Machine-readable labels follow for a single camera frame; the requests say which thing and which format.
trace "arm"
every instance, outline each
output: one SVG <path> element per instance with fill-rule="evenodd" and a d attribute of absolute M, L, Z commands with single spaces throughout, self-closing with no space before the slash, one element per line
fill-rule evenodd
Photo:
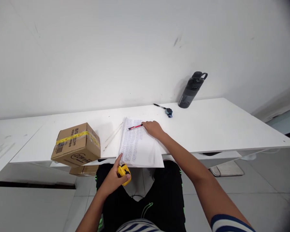
<path fill-rule="evenodd" d="M 151 136 L 157 138 L 168 149 L 179 167 L 192 181 L 209 224 L 213 216 L 227 214 L 251 226 L 215 177 L 197 158 L 165 133 L 156 121 L 142 124 Z"/>
<path fill-rule="evenodd" d="M 121 157 L 122 153 L 118 156 L 114 163 L 114 166 L 112 167 L 107 177 L 103 181 L 102 185 L 98 189 L 85 216 L 83 217 L 81 223 L 76 229 L 76 232 L 98 231 L 104 201 L 119 186 L 121 186 L 123 183 L 130 179 L 130 174 L 127 174 L 120 178 L 118 178 L 117 176 L 119 161 Z"/>

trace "red pen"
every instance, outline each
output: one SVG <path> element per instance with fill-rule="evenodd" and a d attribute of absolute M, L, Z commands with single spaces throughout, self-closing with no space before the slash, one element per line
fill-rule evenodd
<path fill-rule="evenodd" d="M 137 128 L 137 127 L 140 127 L 140 126 L 143 126 L 143 124 L 138 125 L 138 126 L 135 126 L 135 127 L 130 127 L 130 128 L 127 129 L 127 131 L 129 131 L 129 130 L 131 130 L 131 129 L 134 129 L 134 128 Z"/>

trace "hand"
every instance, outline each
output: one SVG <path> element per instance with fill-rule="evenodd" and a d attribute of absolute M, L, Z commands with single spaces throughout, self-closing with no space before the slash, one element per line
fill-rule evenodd
<path fill-rule="evenodd" d="M 131 177 L 130 174 L 127 174 L 120 178 L 118 177 L 117 172 L 121 157 L 122 153 L 116 159 L 112 169 L 109 171 L 109 173 L 107 174 L 106 178 L 104 179 L 102 185 L 98 190 L 98 192 L 101 192 L 105 197 L 109 196 L 112 192 L 118 189 L 119 186 L 127 182 Z"/>
<path fill-rule="evenodd" d="M 160 138 L 165 134 L 160 124 L 156 121 L 146 121 L 142 122 L 143 126 L 147 130 L 147 132 L 156 139 L 160 140 Z"/>

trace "yellow packing tape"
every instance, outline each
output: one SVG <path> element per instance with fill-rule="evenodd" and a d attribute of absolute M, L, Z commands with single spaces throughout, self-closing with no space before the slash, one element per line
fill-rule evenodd
<path fill-rule="evenodd" d="M 97 139 L 91 133 L 89 133 L 88 131 L 84 131 L 82 133 L 78 133 L 78 134 L 66 137 L 64 139 L 57 140 L 56 144 L 59 144 L 59 143 L 62 143 L 62 142 L 66 142 L 66 141 L 68 141 L 70 139 L 78 138 L 78 137 L 81 137 L 83 135 L 89 135 L 89 137 L 93 140 L 93 142 L 100 148 L 100 144 L 98 143 Z"/>

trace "black shorts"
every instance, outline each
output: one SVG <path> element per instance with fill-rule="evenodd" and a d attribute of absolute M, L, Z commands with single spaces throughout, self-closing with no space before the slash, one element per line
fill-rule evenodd
<path fill-rule="evenodd" d="M 99 166 L 97 189 L 112 167 L 112 164 Z M 151 189 L 139 202 L 130 197 L 123 186 L 109 195 L 103 206 L 103 227 L 100 231 L 115 232 L 125 222 L 138 218 L 148 219 L 166 232 L 186 231 L 179 166 L 173 161 L 164 161 L 164 168 L 156 168 L 154 178 Z"/>

